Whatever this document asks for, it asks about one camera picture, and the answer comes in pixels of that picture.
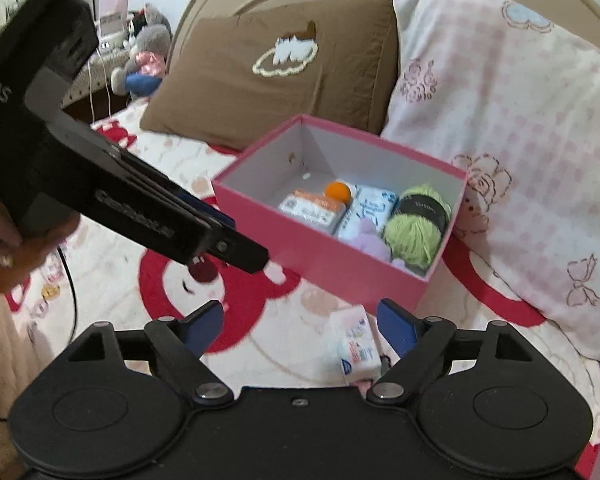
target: soap wrapper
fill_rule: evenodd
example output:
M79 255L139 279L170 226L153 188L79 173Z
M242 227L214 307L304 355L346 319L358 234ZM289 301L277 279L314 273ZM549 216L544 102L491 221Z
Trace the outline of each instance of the soap wrapper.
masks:
M345 382L378 379L382 363L365 308L336 310L331 313L329 322Z
M360 232L360 220L369 218L376 226L378 234L391 217L397 202L393 191L369 186L356 186L354 199L336 231L336 238L347 242Z
M346 206L326 196L295 189L288 194L278 209L318 231L332 234L346 211Z

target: pink cardboard box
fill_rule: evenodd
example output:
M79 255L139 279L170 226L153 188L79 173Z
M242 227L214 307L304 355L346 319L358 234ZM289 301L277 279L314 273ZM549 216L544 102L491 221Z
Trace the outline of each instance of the pink cardboard box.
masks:
M341 179L352 184L405 189L430 184L453 215L426 274L393 267L277 210L297 188L322 194ZM374 313L391 298L413 311L438 265L464 195L466 172L371 134L311 116L283 123L213 181L218 205L236 228L269 249L272 261L315 285Z

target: bed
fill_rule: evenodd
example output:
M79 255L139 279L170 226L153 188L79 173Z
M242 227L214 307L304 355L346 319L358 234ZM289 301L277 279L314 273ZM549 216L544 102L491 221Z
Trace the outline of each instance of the bed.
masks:
M169 70L196 23L205 17L230 16L309 0L191 0L174 35ZM600 8L593 0L517 0L600 49ZM195 195L215 205L211 178L235 158L235 152L196 140L147 132L139 121L147 106L136 101L113 118L93 125L153 164ZM203 357L232 388L325 386L342 382L339 370L326 365L330 312L347 305L275 263L247 276L213 258L196 262L195 272L84 219L66 243L68 265L78 297L80 332L96 320L118 329L138 328L160 316L181 317L210 299L224 304L221 338ZM444 316L462 328L482 329L506 319L576 386L590 405L594 431L577 465L584 478L600 476L600 364L582 357L551 321L519 297L477 254L452 237L429 289L420 316ZM14 320L36 348L55 354L66 345L73 322L67 276L57 255L9 296ZM382 349L389 358L390 348ZM144 370L143 364L129 364ZM456 369L471 363L455 364Z

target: plush toy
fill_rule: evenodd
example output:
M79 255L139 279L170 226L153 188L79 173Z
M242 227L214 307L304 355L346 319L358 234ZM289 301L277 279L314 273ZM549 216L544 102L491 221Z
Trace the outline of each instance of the plush toy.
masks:
M129 61L124 68L111 72L113 93L147 97L154 93L166 74L166 61L171 47L169 20L155 7L147 4L143 13L146 26L136 35L129 49Z
M169 20L165 15L161 14L158 9L152 6L152 4L145 4L142 9L128 13L126 22L129 38L125 41L124 45L127 49L134 46L136 37L147 25L161 23L169 29L169 35L171 36L171 24L169 23Z
M406 268L404 261L400 258L391 260L391 249L379 237L376 226L369 218L360 220L360 232L358 236L349 240L348 243L353 248L369 256L391 263L394 267Z

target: white package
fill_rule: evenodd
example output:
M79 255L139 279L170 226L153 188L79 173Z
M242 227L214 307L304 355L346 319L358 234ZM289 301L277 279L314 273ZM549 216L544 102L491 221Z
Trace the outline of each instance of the white package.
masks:
M360 221L363 218L369 218L381 233L394 211L397 201L395 193L377 187L356 186L352 196L351 205L336 229L336 238L343 242L353 240L360 234Z
M329 322L346 383L378 379L382 365L365 308L336 310Z

